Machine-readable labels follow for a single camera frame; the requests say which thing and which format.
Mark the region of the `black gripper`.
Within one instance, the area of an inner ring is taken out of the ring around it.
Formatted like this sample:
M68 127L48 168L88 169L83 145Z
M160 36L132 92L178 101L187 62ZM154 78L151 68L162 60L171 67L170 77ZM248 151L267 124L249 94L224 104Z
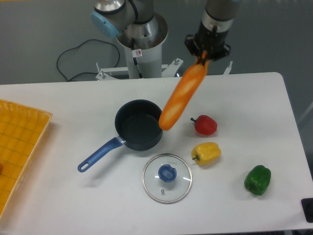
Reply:
M225 43L228 31L217 32L218 27L208 29L200 23L197 33L185 37L185 45L189 52L197 57L198 61L216 61L230 54L231 47Z

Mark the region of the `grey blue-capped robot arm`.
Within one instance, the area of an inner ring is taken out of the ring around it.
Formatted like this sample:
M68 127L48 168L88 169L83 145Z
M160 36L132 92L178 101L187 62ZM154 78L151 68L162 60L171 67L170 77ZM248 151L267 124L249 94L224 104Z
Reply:
M184 43L189 52L197 57L206 53L207 60L219 60L230 53L226 36L237 15L241 1L208 0L195 34L188 34ZM155 16L152 0L97 0L90 14L94 25L110 38L125 35L130 40L131 24L150 23Z

